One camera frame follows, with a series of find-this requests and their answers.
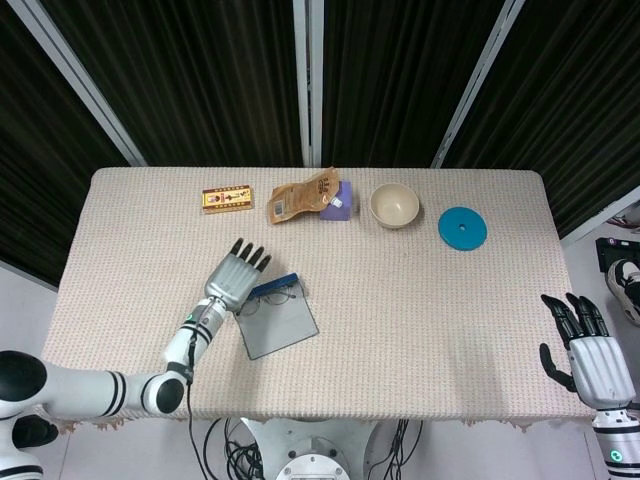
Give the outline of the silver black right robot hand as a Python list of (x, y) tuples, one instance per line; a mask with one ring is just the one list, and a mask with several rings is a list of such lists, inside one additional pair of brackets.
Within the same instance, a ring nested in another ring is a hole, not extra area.
[(609, 334), (596, 305), (584, 296), (558, 298), (541, 296), (555, 321), (571, 371), (554, 363), (547, 344), (539, 345), (539, 358), (546, 375), (575, 393), (580, 401), (596, 411), (628, 408), (636, 390), (618, 341)]

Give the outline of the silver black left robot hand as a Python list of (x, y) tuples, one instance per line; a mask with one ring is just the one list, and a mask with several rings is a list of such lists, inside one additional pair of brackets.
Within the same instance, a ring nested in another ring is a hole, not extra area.
[(207, 279), (205, 297), (220, 300), (229, 312), (239, 312), (270, 261), (262, 246), (237, 239)]

